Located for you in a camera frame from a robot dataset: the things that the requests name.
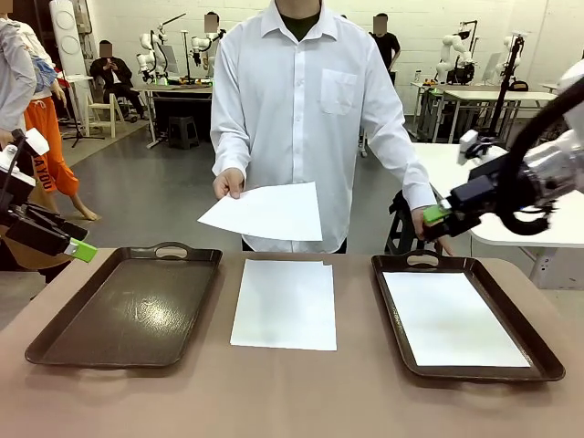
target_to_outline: paper sheet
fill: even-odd
[[[246,260],[231,344],[336,350],[332,266]]]
[[[465,274],[384,276],[419,366],[529,367]]]
[[[321,242],[317,187],[313,182],[261,187],[226,196],[199,222],[265,239]]]

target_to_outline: hand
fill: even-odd
[[[7,130],[0,129],[0,150],[4,150],[6,146],[14,141],[14,137],[12,136],[11,132]]]
[[[244,190],[244,181],[244,175],[239,169],[227,169],[215,178],[213,183],[215,196],[222,199],[230,193],[233,198],[239,199],[240,193]]]
[[[64,106],[67,106],[67,96],[65,95],[65,91],[63,91],[60,85],[58,85],[57,80],[53,82],[53,85],[51,85],[51,91],[53,91],[57,99],[63,102]]]
[[[420,207],[420,208],[416,208],[415,210],[412,210],[413,227],[416,231],[416,235],[418,236],[418,239],[420,239],[420,240],[424,240],[424,238],[423,238],[423,211],[425,209],[426,209],[426,207]],[[444,248],[444,251],[446,251],[447,255],[454,256],[454,251],[453,251],[452,247],[450,246],[450,242],[448,242],[446,237],[440,237],[438,239],[438,244],[440,244],[442,246],[442,248]]]

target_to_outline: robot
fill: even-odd
[[[426,209],[424,219],[429,226],[424,235],[428,240],[464,233],[479,225],[487,213],[499,216],[515,234],[543,233],[559,197],[575,190],[584,193],[584,60],[564,75],[560,90],[558,98],[519,133],[509,153],[492,149],[495,139],[481,138],[475,131],[463,136],[459,162],[478,158],[483,164],[470,172],[466,184]],[[570,130],[530,150],[540,134],[562,116]],[[518,212],[539,217],[524,222],[515,216]]]
[[[505,46],[505,52],[504,52],[505,56],[503,57],[503,59],[505,61],[497,64],[495,67],[496,80],[498,80],[499,84],[501,83],[501,80],[503,78],[503,75],[504,75],[504,72],[505,72],[507,66],[509,66],[509,63],[511,62],[511,51],[513,49],[513,45],[515,44],[515,42],[518,38],[522,38],[525,41],[525,39],[527,38],[527,33],[513,32],[512,36],[507,36],[505,38],[505,40],[503,41],[503,44]],[[513,72],[515,72],[516,68],[521,65],[522,52],[523,52],[523,47],[521,48],[521,53],[519,53],[516,56],[515,63],[513,64]]]
[[[27,201],[36,180],[20,172],[16,161],[21,153],[47,153],[47,141],[37,130],[15,130],[12,135],[15,144],[0,152],[0,226],[6,228],[5,236],[48,256],[65,254],[90,262],[98,250],[83,242],[87,230]]]
[[[138,64],[140,65],[140,72],[143,76],[144,82],[153,82],[159,85],[168,85],[168,59],[162,51],[162,46],[166,45],[168,36],[164,32],[164,27],[173,21],[186,16],[176,16],[164,23],[160,23],[157,27],[158,34],[153,30],[149,34],[142,34],[140,37],[140,44],[143,48],[148,50],[147,55],[136,55]]]
[[[192,55],[194,64],[199,67],[201,65],[201,53],[211,49],[214,42],[223,38],[225,31],[221,29],[219,33],[205,34],[205,38],[193,36],[191,38],[191,46],[193,47]],[[209,76],[213,75],[215,56],[209,57]]]
[[[463,41],[465,41],[469,36],[470,32],[464,30],[464,27],[474,24],[473,38],[471,40],[471,46],[466,49]],[[446,82],[458,82],[462,84],[467,84],[475,76],[475,62],[473,61],[473,50],[475,42],[478,38],[475,38],[476,32],[476,21],[473,22],[463,22],[461,23],[461,28],[457,34],[447,35],[443,39],[443,47],[441,52],[440,63],[436,66],[438,72],[436,78],[438,83],[445,84]],[[451,50],[460,53],[460,56],[456,59],[454,64],[451,60]]]

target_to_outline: dark t-shirt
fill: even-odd
[[[298,41],[302,41],[310,29],[318,23],[318,19],[320,18],[320,11],[315,16],[309,16],[307,18],[290,18],[289,16],[283,16],[282,21],[286,28],[292,32],[292,35],[296,37]]]
[[[384,36],[376,36],[372,33],[370,33],[370,35],[373,37],[377,43],[377,47],[380,49],[381,57],[383,58],[385,67],[389,68],[391,66],[391,62],[393,61],[393,53],[391,51],[393,50],[395,53],[398,53],[401,49],[398,38],[389,32]]]

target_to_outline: chair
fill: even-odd
[[[120,117],[121,124],[124,130],[127,129],[126,121],[124,120],[124,116],[121,113],[120,105],[118,104],[118,100],[116,96],[111,93],[109,95],[109,103],[94,103],[93,98],[91,95],[88,94],[87,97],[87,106],[85,111],[85,127],[86,127],[86,135],[90,135],[91,128],[110,128],[111,130],[111,138],[116,138],[116,114]],[[99,118],[99,110],[109,110],[109,121],[101,121]],[[89,112],[93,112],[94,121],[89,121]]]

